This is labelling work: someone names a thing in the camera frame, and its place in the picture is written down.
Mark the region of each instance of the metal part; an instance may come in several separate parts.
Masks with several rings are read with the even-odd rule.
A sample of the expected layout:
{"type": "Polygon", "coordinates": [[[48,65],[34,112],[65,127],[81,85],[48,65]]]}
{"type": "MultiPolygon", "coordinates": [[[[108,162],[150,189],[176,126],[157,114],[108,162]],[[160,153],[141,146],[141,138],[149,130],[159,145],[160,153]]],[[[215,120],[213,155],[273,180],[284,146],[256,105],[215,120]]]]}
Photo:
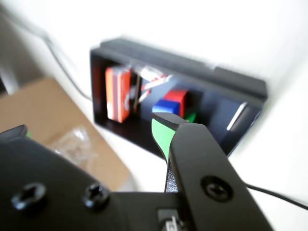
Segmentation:
{"type": "Polygon", "coordinates": [[[168,161],[168,168],[167,168],[167,178],[166,178],[166,184],[165,184],[165,192],[167,193],[177,193],[178,192],[178,187],[177,183],[175,181],[173,171],[172,171],[172,166],[170,161],[168,161]]]}
{"type": "Polygon", "coordinates": [[[237,119],[240,117],[246,105],[247,105],[247,102],[244,102],[239,106],[239,108],[237,109],[236,113],[234,114],[233,118],[231,119],[230,123],[227,126],[227,131],[230,131],[232,129],[233,125],[235,124],[237,119]]]}
{"type": "Polygon", "coordinates": [[[41,183],[31,183],[15,194],[12,199],[12,205],[17,210],[24,210],[41,202],[46,195],[46,187],[41,183]]]}
{"type": "Polygon", "coordinates": [[[174,216],[172,216],[171,221],[166,221],[166,231],[179,231],[177,221],[174,216]]]}
{"type": "Polygon", "coordinates": [[[219,202],[227,202],[233,196],[231,186],[221,178],[206,176],[201,179],[201,187],[205,194],[219,202]]]}
{"type": "Polygon", "coordinates": [[[109,198],[109,191],[100,183],[94,183],[86,188],[83,202],[88,208],[101,208],[109,198]]]}
{"type": "Polygon", "coordinates": [[[157,211],[158,215],[158,222],[165,221],[170,219],[171,217],[175,217],[175,219],[179,218],[179,213],[176,209],[168,209],[168,208],[161,208],[157,211]]]}

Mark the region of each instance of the blue block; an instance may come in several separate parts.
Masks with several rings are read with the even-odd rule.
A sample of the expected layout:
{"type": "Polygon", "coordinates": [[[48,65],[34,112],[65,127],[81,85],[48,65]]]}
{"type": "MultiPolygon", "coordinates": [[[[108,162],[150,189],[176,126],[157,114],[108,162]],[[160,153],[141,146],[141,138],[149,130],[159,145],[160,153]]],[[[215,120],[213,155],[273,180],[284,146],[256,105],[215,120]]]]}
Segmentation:
{"type": "Polygon", "coordinates": [[[152,112],[170,112],[179,115],[180,103],[168,100],[160,100],[152,107],[152,112]]]}

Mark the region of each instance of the orange box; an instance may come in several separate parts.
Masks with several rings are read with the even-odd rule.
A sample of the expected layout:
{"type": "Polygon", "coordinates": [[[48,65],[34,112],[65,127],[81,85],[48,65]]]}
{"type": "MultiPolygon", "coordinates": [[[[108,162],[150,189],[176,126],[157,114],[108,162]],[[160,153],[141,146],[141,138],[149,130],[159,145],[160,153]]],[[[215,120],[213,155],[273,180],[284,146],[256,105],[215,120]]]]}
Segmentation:
{"type": "Polygon", "coordinates": [[[109,67],[105,73],[107,116],[119,123],[129,116],[130,75],[125,66],[109,67]]]}

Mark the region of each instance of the screw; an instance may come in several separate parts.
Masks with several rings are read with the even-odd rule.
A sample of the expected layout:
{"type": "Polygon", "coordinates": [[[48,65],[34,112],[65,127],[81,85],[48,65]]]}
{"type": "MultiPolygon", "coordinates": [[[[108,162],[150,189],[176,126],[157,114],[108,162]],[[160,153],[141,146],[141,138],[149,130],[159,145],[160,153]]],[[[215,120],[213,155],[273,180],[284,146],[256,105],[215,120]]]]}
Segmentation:
{"type": "Polygon", "coordinates": [[[17,210],[24,210],[41,202],[46,195],[46,187],[41,183],[31,183],[15,194],[11,203],[17,210]]]}
{"type": "Polygon", "coordinates": [[[100,183],[94,183],[86,188],[83,202],[88,208],[101,208],[109,198],[109,191],[100,183]]]}
{"type": "Polygon", "coordinates": [[[210,197],[218,201],[226,201],[229,199],[227,190],[217,183],[211,183],[206,187],[206,191],[210,197]]]}

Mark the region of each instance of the white surface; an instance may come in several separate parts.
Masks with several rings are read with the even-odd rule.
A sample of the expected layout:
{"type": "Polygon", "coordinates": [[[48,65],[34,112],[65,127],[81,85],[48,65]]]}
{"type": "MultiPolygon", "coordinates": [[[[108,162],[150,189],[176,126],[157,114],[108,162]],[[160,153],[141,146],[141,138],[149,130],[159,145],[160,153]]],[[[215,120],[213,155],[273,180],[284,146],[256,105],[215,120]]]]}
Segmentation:
{"type": "MultiPolygon", "coordinates": [[[[308,59],[267,101],[229,160],[244,182],[308,205],[308,59]]],[[[276,230],[308,230],[308,211],[250,190],[276,230]]]]}
{"type": "MultiPolygon", "coordinates": [[[[158,0],[150,6],[141,0],[2,2],[57,40],[70,59],[66,66],[88,95],[90,47],[120,34],[261,76],[270,89],[267,108],[230,161],[248,183],[308,202],[304,149],[307,106],[301,100],[301,96],[307,97],[303,89],[308,76],[308,64],[304,62],[307,1],[158,0]]],[[[44,44],[27,32],[16,30],[45,74],[55,76],[92,121],[91,103],[68,82],[44,44]]],[[[167,169],[163,160],[97,129],[128,166],[140,190],[163,190],[167,169]]],[[[307,211],[259,192],[252,194],[276,230],[308,230],[307,211]]]]}

